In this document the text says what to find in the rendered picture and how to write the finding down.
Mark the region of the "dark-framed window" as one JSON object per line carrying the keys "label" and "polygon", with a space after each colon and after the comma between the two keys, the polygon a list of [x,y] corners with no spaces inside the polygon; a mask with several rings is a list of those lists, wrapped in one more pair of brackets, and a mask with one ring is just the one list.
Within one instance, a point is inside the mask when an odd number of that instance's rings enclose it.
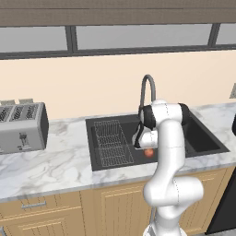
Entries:
{"label": "dark-framed window", "polygon": [[0,27],[0,59],[236,50],[236,23]]}

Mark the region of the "grey curved tap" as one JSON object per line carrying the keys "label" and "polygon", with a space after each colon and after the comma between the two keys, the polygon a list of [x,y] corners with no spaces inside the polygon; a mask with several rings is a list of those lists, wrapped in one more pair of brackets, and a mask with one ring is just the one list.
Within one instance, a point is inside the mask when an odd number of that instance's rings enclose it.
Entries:
{"label": "grey curved tap", "polygon": [[141,110],[144,107],[147,81],[149,81],[149,85],[150,85],[151,101],[156,100],[156,86],[155,86],[154,79],[151,75],[147,74],[143,77],[143,80],[142,80],[140,104],[138,107],[138,115],[141,113]]}

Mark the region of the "wooden cupboard door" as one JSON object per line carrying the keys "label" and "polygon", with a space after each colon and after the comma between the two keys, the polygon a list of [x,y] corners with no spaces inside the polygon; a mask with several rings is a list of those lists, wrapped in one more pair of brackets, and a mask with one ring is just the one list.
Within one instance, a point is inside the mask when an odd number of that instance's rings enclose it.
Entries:
{"label": "wooden cupboard door", "polygon": [[98,236],[143,236],[151,214],[144,185],[126,183],[93,191]]}
{"label": "wooden cupboard door", "polygon": [[203,184],[204,196],[181,215],[179,224],[188,236],[207,231],[233,170],[233,167],[228,167],[191,174]]}
{"label": "wooden cupboard door", "polygon": [[6,236],[86,236],[81,207],[0,220]]}

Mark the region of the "black kitchen sink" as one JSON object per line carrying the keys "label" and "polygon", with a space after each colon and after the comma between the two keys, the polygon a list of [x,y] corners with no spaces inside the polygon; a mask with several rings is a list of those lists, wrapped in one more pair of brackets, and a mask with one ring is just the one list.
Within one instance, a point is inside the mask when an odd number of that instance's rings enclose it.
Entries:
{"label": "black kitchen sink", "polygon": [[[96,140],[94,123],[100,121],[118,120],[130,148],[134,162],[118,168],[148,164],[158,161],[158,150],[154,149],[154,156],[147,158],[142,149],[135,149],[132,144],[132,136],[136,131],[139,120],[137,114],[120,116],[91,118],[86,120],[88,147],[93,171],[103,171],[115,168],[103,168],[100,163],[98,144]],[[187,124],[183,126],[185,143],[185,157],[192,158],[210,154],[229,152],[229,150],[192,114]]]}

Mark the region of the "brown window blind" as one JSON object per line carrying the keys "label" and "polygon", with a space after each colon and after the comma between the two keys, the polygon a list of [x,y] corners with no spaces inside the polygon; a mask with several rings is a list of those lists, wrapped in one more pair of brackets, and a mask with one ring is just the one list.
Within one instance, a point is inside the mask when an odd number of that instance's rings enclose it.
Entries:
{"label": "brown window blind", "polygon": [[0,26],[236,22],[236,0],[0,0]]}

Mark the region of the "black dishwasher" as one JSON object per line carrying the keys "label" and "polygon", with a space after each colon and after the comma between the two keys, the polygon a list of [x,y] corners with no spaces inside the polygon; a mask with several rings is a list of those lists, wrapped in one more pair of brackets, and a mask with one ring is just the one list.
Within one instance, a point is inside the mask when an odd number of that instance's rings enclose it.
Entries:
{"label": "black dishwasher", "polygon": [[206,235],[236,229],[236,173],[233,173]]}

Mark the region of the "wooden drawer front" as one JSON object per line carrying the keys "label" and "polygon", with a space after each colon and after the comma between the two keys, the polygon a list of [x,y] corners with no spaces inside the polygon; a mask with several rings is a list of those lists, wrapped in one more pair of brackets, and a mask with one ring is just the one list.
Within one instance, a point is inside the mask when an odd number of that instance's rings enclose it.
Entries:
{"label": "wooden drawer front", "polygon": [[[46,206],[22,209],[22,204],[36,204],[46,201]],[[82,217],[80,192],[27,197],[25,199],[0,203],[0,220],[26,217],[59,217],[64,213]]]}

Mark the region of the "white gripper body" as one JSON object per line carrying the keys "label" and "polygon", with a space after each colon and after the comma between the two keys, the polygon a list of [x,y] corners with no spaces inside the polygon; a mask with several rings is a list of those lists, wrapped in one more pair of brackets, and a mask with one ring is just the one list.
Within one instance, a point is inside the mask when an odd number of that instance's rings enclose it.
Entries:
{"label": "white gripper body", "polygon": [[141,134],[135,133],[132,137],[132,144],[135,149],[147,149],[158,147],[158,132],[147,131]]}

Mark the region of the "grey four-slot toaster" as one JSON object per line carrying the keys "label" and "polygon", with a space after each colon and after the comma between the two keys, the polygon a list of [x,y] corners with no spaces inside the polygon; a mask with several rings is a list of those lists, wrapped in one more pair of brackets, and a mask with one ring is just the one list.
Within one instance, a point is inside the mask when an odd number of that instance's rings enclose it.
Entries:
{"label": "grey four-slot toaster", "polygon": [[0,155],[46,149],[48,132],[44,102],[0,105]]}

